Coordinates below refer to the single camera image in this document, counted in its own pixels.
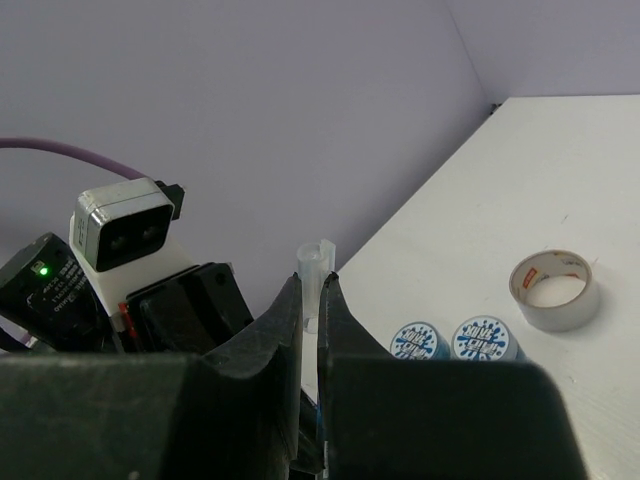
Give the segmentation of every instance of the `camera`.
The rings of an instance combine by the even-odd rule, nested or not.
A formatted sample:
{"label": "camera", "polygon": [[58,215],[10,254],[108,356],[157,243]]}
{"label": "camera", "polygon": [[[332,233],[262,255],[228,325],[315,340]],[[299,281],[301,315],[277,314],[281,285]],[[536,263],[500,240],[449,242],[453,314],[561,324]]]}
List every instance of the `camera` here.
{"label": "camera", "polygon": [[96,272],[157,252],[174,204],[150,178],[94,188],[76,203],[73,244]]}

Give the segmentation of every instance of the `clear plastic tube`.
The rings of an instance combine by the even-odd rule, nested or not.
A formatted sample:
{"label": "clear plastic tube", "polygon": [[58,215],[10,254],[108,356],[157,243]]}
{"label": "clear plastic tube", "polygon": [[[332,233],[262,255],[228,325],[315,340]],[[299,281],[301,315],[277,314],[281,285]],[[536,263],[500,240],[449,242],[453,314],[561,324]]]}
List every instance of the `clear plastic tube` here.
{"label": "clear plastic tube", "polygon": [[327,276],[336,268],[336,246],[329,240],[305,243],[298,248],[298,276],[302,282],[302,317],[307,333],[318,333],[320,293]]}

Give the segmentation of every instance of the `tape roll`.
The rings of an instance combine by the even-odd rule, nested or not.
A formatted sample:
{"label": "tape roll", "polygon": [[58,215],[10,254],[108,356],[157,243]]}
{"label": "tape roll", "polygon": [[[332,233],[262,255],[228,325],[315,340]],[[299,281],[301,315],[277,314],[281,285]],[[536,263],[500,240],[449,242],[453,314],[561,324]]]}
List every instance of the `tape roll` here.
{"label": "tape roll", "polygon": [[[584,287],[577,296],[559,305],[532,304],[532,289],[553,277],[575,277],[584,282]],[[527,322],[547,332],[581,327],[593,318],[600,303],[591,267],[580,255],[565,250],[548,250],[525,258],[513,270],[509,290]]]}

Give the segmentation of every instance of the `white surface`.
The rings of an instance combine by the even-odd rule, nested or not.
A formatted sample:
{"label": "white surface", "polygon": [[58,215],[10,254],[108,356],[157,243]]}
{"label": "white surface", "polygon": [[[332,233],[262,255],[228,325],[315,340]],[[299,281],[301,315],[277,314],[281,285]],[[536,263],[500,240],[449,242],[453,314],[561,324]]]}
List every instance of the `white surface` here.
{"label": "white surface", "polygon": [[[474,315],[502,319],[560,388],[602,480],[640,478],[638,125],[640,96],[511,99],[340,272],[384,346],[413,321],[450,339]],[[511,297],[512,269],[547,248],[592,265],[601,310],[582,329],[536,330]]]}
{"label": "white surface", "polygon": [[640,93],[637,0],[447,0],[492,102]]}
{"label": "white surface", "polygon": [[584,290],[585,281],[574,277],[551,277],[534,285],[527,303],[534,307],[557,307],[576,298]]}
{"label": "white surface", "polygon": [[[343,265],[489,111],[443,0],[1,0],[0,45],[0,135],[184,185],[176,238],[233,262],[255,316],[298,246],[328,238]],[[117,181],[0,165],[0,262]]]}
{"label": "white surface", "polygon": [[72,215],[69,221],[69,246],[110,317],[120,311],[118,304],[130,293],[195,265],[176,239],[168,235],[157,252],[106,272],[96,272],[73,243],[74,219]]}

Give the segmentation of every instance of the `red label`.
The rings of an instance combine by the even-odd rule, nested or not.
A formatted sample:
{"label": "red label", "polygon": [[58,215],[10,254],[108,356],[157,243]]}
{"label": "red label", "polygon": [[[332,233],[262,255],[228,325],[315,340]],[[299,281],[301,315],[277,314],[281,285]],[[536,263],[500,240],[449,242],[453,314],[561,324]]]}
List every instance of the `red label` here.
{"label": "red label", "polygon": [[533,280],[533,277],[535,277],[537,273],[538,271],[535,268],[531,267],[531,270],[527,272],[527,276],[524,277],[524,282],[522,282],[522,286],[524,288],[529,288],[529,284],[531,283],[531,280]]}

